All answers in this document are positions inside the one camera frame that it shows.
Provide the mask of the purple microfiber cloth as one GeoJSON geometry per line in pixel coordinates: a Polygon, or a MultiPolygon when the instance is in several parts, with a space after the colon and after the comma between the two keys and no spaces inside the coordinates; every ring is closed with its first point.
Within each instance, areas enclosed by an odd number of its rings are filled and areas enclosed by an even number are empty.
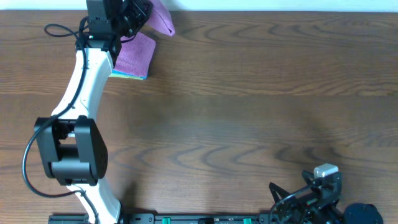
{"type": "Polygon", "coordinates": [[[175,35],[175,27],[169,10],[160,0],[150,0],[150,2],[153,5],[152,12],[146,24],[162,34],[175,35]]]}

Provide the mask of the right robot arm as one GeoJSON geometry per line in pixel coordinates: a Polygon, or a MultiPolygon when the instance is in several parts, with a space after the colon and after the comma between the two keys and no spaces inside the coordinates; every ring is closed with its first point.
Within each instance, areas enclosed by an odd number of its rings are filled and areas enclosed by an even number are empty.
{"type": "Polygon", "coordinates": [[[306,186],[288,192],[269,184],[274,205],[268,213],[269,223],[296,224],[382,224],[381,214],[373,204],[352,203],[344,211],[337,208],[342,191],[342,173],[302,172],[306,186]]]}

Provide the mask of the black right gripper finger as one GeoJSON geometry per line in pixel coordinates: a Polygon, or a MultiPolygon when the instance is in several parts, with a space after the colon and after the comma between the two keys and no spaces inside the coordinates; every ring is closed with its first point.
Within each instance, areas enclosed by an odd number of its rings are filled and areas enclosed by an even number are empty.
{"type": "Polygon", "coordinates": [[[279,187],[277,184],[271,182],[269,184],[274,204],[271,207],[271,212],[291,212],[294,208],[295,195],[279,187]]]}
{"type": "Polygon", "coordinates": [[[309,172],[309,171],[306,171],[306,170],[303,170],[303,171],[302,171],[302,177],[303,177],[304,181],[306,182],[306,184],[307,184],[308,186],[310,186],[310,187],[314,186],[314,184],[315,184],[315,177],[314,177],[314,174],[313,174],[313,173],[311,173],[311,172],[309,172]]]}

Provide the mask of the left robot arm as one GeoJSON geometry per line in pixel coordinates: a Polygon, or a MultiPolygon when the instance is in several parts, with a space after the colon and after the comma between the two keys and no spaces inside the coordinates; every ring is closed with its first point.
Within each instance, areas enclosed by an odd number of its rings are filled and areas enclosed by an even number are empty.
{"type": "Polygon", "coordinates": [[[149,20],[150,1],[88,1],[88,15],[75,37],[76,64],[67,90],[48,118],[35,122],[31,144],[39,148],[44,172],[76,195],[84,214],[54,214],[49,223],[134,223],[111,193],[105,173],[108,150],[96,125],[104,86],[123,43],[149,20]]]}

